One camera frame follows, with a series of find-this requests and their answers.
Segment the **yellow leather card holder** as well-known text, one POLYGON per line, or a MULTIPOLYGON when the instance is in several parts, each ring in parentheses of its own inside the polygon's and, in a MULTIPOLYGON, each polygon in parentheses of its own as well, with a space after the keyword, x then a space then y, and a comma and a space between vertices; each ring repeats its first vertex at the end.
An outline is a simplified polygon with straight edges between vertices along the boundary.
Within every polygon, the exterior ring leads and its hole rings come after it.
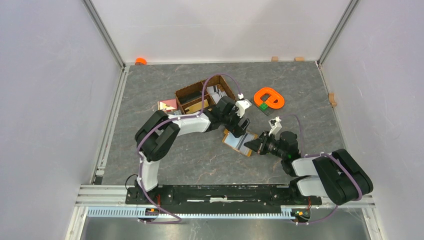
POLYGON ((232 148, 233 150, 235 150, 236 152, 246 156, 246 157, 250 157, 252 154, 252 150, 246 146, 244 146, 245 143, 250 142, 252 140, 255 140, 258 135, 251 133, 251 132, 246 132, 243 136, 241 137, 234 137, 234 135, 229 132, 227 129, 224 130, 224 138, 222 140, 222 142, 226 145, 228 145, 230 148, 232 148))

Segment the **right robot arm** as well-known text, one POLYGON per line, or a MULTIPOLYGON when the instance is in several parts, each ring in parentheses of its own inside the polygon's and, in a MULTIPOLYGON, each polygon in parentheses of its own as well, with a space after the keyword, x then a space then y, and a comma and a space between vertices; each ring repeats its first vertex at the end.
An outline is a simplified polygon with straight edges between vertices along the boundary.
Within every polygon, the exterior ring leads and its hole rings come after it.
POLYGON ((298 136, 291 131, 282 132, 279 138, 264 131, 244 146, 259 155, 270 154, 281 159, 284 172, 294 178, 289 183, 288 196, 295 204, 315 196, 329 198, 341 206, 359 201, 374 190, 370 177, 344 148, 301 156, 298 136))

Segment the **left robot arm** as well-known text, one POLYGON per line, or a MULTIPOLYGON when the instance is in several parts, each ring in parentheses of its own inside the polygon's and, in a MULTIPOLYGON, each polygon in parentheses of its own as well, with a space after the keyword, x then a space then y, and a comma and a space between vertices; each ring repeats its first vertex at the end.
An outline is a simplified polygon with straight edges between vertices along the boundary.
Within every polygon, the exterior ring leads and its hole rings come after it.
POLYGON ((223 96, 217 104, 199 112, 183 115, 167 114, 157 110, 135 134, 136 151, 140 158, 137 177, 138 197, 145 204, 157 198, 160 161, 171 149, 176 138, 191 133, 207 133, 223 126, 235 137, 246 133, 250 120, 245 113, 251 102, 247 99, 234 101, 223 96))

